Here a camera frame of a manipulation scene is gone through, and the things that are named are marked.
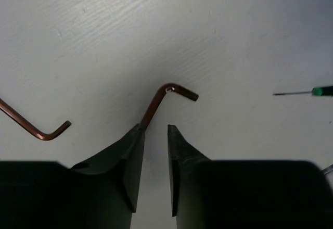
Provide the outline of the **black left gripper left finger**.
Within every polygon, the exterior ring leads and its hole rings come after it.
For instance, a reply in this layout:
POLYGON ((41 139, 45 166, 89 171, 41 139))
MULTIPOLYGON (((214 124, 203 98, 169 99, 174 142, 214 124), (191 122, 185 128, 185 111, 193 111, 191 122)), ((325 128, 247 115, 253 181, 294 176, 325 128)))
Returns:
POLYGON ((55 161, 1 162, 1 228, 130 228, 145 132, 68 168, 55 161))

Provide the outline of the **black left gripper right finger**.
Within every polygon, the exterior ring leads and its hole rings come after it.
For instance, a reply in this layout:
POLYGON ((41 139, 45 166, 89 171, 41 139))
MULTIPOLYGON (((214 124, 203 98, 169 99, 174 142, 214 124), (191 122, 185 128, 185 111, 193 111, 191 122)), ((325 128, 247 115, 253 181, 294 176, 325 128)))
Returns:
POLYGON ((332 228, 332 190, 308 161, 211 160, 168 126, 178 228, 332 228))

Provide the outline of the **thick large hex key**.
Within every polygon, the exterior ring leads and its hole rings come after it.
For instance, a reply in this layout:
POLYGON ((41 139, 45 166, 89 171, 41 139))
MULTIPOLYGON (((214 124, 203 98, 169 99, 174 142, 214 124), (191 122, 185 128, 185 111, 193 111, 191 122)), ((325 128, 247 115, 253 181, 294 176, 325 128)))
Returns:
POLYGON ((151 100, 145 114, 143 115, 143 118, 140 121, 140 126, 142 129, 146 130, 152 121, 157 109, 159 108, 159 105, 163 101, 166 94, 174 92, 177 93, 187 99, 190 99, 192 101, 197 101, 199 98, 199 95, 193 91, 190 91, 189 89, 176 84, 176 83, 167 83, 162 85, 155 93, 153 99, 151 100))

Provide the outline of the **thin small hex key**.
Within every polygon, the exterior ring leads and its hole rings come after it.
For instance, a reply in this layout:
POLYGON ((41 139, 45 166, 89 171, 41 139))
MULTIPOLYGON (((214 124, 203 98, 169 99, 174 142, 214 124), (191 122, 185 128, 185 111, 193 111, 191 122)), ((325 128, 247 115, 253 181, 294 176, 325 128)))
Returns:
POLYGON ((66 129, 68 129, 72 123, 70 121, 65 121, 59 128, 57 128, 52 133, 44 133, 38 128, 36 128, 32 123, 25 119, 21 114, 15 111, 11 106, 9 106, 5 101, 1 99, 1 111, 8 115, 12 120, 19 124, 24 130, 35 138, 41 141, 51 141, 61 135, 66 129))

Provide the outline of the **slim green precision screwdriver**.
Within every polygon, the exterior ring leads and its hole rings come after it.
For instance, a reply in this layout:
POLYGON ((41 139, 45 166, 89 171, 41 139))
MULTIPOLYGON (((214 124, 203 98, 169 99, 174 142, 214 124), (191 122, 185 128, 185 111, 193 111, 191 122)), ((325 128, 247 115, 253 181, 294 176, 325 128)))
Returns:
POLYGON ((320 86, 314 87, 310 91, 301 91, 301 92, 288 92, 288 93, 274 93, 273 96, 283 96, 283 95, 302 95, 302 94, 310 94, 311 96, 333 96, 333 86, 320 86))

